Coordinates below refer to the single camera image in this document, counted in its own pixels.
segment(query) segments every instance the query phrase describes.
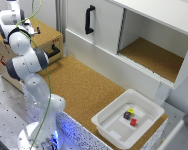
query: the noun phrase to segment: open cabinet compartment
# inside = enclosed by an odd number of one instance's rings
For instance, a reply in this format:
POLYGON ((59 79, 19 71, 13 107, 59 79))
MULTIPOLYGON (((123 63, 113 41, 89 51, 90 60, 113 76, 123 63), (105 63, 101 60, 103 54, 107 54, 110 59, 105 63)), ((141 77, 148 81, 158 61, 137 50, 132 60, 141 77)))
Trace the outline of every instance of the open cabinet compartment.
POLYGON ((187 52, 188 35, 125 9, 118 55, 175 88, 187 52))

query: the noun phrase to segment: white wall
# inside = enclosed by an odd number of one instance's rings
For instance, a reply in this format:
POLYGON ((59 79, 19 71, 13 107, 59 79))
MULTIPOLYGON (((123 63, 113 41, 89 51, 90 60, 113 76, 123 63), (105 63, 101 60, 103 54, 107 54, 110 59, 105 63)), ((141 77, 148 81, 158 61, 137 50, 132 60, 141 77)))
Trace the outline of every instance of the white wall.
MULTIPOLYGON (((56 29, 56 0, 42 0, 42 6, 36 18, 56 29)), ((40 0, 35 0, 35 10, 40 0)), ((25 17, 32 15, 32 0, 20 0, 21 9, 25 11, 25 17)), ((6 0, 0 0, 0 10, 6 9, 6 0)))
POLYGON ((167 102, 183 112, 188 110, 188 77, 176 90, 171 91, 167 102))

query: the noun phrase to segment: black handle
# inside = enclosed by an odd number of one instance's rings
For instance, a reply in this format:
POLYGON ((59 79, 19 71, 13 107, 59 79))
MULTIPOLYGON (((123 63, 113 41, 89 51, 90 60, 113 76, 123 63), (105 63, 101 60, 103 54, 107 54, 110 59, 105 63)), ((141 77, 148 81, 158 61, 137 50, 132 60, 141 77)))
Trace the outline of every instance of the black handle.
POLYGON ((48 58, 51 58, 51 57, 53 57, 54 55, 60 53, 60 50, 59 50, 57 47, 55 47, 54 44, 52 45, 52 49, 53 49, 53 52, 47 53, 48 58))
POLYGON ((90 28, 90 12, 95 10, 95 7, 90 5, 90 8, 88 8, 86 10, 86 25, 85 25, 85 30, 86 30, 86 34, 90 34, 92 32, 94 32, 94 30, 92 28, 90 28))

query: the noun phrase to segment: cabinet shelf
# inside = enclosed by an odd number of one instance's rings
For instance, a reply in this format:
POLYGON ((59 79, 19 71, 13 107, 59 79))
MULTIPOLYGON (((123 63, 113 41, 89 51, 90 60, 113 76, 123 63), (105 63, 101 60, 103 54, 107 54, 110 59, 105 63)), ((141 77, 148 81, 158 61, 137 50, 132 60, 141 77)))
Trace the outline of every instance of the cabinet shelf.
POLYGON ((143 38, 138 38, 119 53, 171 82, 175 82, 184 60, 143 38))

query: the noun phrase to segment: cork countertop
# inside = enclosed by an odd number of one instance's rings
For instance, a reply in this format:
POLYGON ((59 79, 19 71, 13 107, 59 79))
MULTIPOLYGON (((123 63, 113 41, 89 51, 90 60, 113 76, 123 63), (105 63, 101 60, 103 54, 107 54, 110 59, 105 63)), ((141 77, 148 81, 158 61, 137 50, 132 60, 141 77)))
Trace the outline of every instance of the cork countertop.
MULTIPOLYGON (((125 89, 69 55, 50 65, 48 71, 52 93, 66 100, 64 111, 114 150, 117 150, 99 134, 96 126, 91 122, 91 118, 125 92, 125 89)), ((47 81, 45 70, 39 74, 47 81)), ((167 115, 161 116, 130 150, 142 148, 166 119, 167 115)))
MULTIPOLYGON (((41 34, 35 34, 32 39, 35 41, 37 46, 41 46, 44 43, 47 43, 48 41, 51 41, 52 39, 57 38, 58 36, 63 36, 60 32, 56 31, 55 29, 51 28, 50 26, 44 24, 43 22, 39 21, 38 19, 37 23, 39 25, 41 34)), ((32 26, 36 30, 36 24, 33 18, 30 19, 32 26)), ((0 34, 0 41, 3 42, 3 38, 0 34)))

